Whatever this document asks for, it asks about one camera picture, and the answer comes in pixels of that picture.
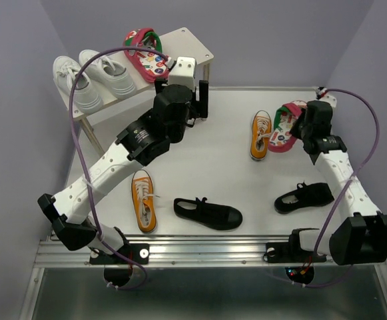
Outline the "colourful pink slipper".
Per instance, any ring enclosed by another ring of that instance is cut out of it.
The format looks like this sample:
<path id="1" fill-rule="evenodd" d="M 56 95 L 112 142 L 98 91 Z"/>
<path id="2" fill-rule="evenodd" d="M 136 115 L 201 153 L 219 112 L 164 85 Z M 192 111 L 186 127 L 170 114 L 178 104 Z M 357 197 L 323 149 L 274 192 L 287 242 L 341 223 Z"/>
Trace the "colourful pink slipper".
<path id="1" fill-rule="evenodd" d="M 277 109 L 274 116 L 273 132 L 269 139 L 269 151 L 273 153 L 285 153 L 292 149 L 296 138 L 291 135 L 290 130 L 305 108 L 305 101 L 295 100 L 290 103 L 285 103 Z"/>
<path id="2" fill-rule="evenodd" d="M 130 31 L 123 44 L 126 47 L 140 47 L 163 53 L 160 37 L 152 28 Z M 168 77 L 169 68 L 160 55 L 148 51 L 125 51 L 125 55 L 147 83 L 154 83 L 157 78 Z"/>

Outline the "white sneaker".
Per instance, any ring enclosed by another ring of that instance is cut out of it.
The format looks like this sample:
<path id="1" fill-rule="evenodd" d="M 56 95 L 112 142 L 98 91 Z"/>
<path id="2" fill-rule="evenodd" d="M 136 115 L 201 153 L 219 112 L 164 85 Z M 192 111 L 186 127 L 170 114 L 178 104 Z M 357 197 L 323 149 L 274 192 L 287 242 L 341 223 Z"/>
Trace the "white sneaker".
<path id="1" fill-rule="evenodd" d="M 53 80 L 56 86 L 66 95 L 70 95 L 80 70 L 81 66 L 74 59 L 68 56 L 57 57 L 53 63 Z M 86 114 L 93 114 L 103 106 L 102 98 L 86 73 L 82 73 L 77 81 L 73 104 Z"/>
<path id="2" fill-rule="evenodd" d="M 95 59 L 85 72 L 91 79 L 103 84 L 117 99 L 130 97 L 137 89 L 127 68 L 106 55 Z"/>

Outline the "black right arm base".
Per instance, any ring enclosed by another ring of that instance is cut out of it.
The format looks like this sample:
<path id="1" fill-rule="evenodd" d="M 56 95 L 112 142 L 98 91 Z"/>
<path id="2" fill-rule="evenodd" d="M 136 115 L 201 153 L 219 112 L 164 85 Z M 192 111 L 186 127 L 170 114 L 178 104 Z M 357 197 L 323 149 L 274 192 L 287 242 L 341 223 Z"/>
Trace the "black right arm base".
<path id="1" fill-rule="evenodd" d="M 300 246 L 300 232 L 310 231 L 311 228 L 295 229 L 288 237 L 287 242 L 268 242 L 262 256 L 267 263 L 300 263 L 299 267 L 286 267 L 286 275 L 294 284 L 303 287 L 314 279 L 312 264 L 317 258 L 313 251 L 304 250 Z"/>

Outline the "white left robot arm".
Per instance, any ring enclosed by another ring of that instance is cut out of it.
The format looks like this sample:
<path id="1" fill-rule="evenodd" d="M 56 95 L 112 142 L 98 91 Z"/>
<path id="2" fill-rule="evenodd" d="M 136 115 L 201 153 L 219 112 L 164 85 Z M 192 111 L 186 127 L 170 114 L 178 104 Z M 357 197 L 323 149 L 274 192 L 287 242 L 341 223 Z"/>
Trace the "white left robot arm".
<path id="1" fill-rule="evenodd" d="M 197 89 L 155 82 L 153 106 L 117 135 L 107 152 L 66 189 L 43 194 L 37 202 L 57 238 L 70 251 L 95 248 L 115 263 L 128 256 L 128 246 L 116 229 L 89 219 L 97 204 L 120 182 L 183 140 L 189 120 L 208 116 L 208 81 Z"/>

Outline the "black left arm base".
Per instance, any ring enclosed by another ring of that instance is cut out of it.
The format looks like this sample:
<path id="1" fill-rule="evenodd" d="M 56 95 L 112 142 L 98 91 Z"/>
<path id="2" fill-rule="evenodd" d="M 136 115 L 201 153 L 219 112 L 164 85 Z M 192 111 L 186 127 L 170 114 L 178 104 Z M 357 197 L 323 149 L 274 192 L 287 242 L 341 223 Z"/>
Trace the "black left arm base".
<path id="1" fill-rule="evenodd" d="M 148 279 L 145 265 L 149 263 L 150 245 L 130 243 L 119 229 L 116 231 L 123 241 L 117 254 L 91 248 L 89 264 L 104 267 L 103 279 L 108 288 L 116 291 L 139 288 Z"/>

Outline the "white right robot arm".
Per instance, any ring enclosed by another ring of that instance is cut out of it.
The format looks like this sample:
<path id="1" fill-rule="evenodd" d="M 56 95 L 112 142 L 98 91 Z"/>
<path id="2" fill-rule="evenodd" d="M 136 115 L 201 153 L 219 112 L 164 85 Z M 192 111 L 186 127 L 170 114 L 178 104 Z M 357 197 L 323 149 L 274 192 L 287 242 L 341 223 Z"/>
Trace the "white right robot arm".
<path id="1" fill-rule="evenodd" d="M 313 100 L 294 125 L 294 135 L 328 184 L 334 203 L 323 226 L 300 230 L 286 252 L 294 260 L 311 251 L 329 255 L 337 265 L 382 263 L 387 259 L 387 215 L 364 190 L 343 140 L 331 134 L 332 116 L 330 103 Z"/>

